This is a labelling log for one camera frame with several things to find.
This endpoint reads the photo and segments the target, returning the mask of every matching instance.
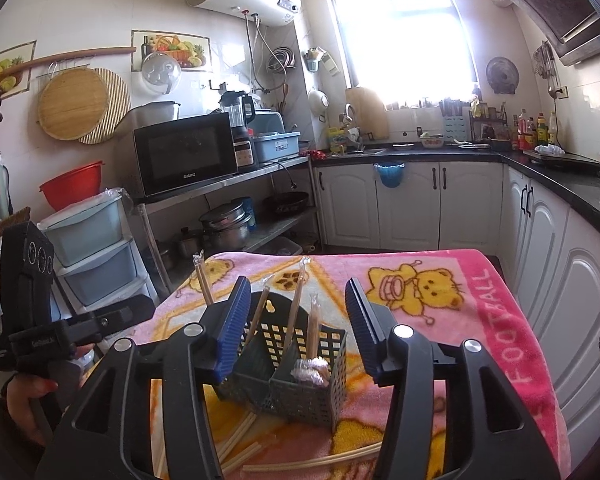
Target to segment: dark green basket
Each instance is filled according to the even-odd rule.
[[[282,355],[291,300],[269,293],[274,312],[265,308],[257,334],[244,346],[260,292],[251,294],[251,309],[240,342],[240,357],[234,370],[218,386],[220,399],[247,404],[257,413],[270,413],[286,420],[325,426],[333,432],[346,396],[347,332],[321,325],[318,355],[329,364],[331,379],[327,388],[298,384],[291,376],[296,360],[305,357],[308,314],[298,310],[292,345]]]

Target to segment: black microwave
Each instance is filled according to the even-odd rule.
[[[115,152],[116,173],[135,200],[237,172],[229,114],[138,128]]]

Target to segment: bear print blanket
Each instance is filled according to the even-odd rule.
[[[235,280],[245,275],[252,290],[261,290],[271,274],[273,292],[292,298],[300,256],[248,253],[216,254],[206,261],[216,301],[224,300]],[[344,303],[347,280],[356,277],[372,302],[388,306],[398,322],[413,326],[428,339],[459,345],[481,341],[522,398],[547,441],[565,478],[570,472],[566,426],[558,408],[541,349],[519,306],[489,261],[478,251],[352,254],[313,256],[301,306],[309,308],[311,293],[322,305],[324,325],[347,331],[346,398],[333,433],[325,428],[286,423],[259,415],[223,463],[257,442],[260,451],[245,464],[289,463],[355,450],[382,440],[392,388],[378,388],[365,373]],[[192,275],[155,312],[132,329],[138,344],[167,338],[183,325],[199,320],[205,309],[197,277]],[[445,389],[435,384],[434,423],[427,480],[442,473],[445,448]],[[152,388],[152,447],[157,476],[168,478],[164,460],[160,384]],[[226,441],[245,416],[242,406],[220,401],[211,387],[205,399],[216,446]],[[375,456],[286,472],[248,472],[242,466],[229,479],[359,480],[371,478]]]

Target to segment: hand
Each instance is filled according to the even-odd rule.
[[[91,351],[93,345],[78,347],[75,358],[83,357]],[[42,433],[38,429],[29,399],[41,399],[58,389],[58,383],[29,374],[17,374],[7,386],[7,410],[11,419],[24,435],[41,446],[45,445]]]

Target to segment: blender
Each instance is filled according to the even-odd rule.
[[[253,97],[244,91],[229,90],[220,97],[220,106],[223,112],[229,114],[238,172],[251,171],[258,165],[253,138],[247,128],[247,124],[256,117]]]

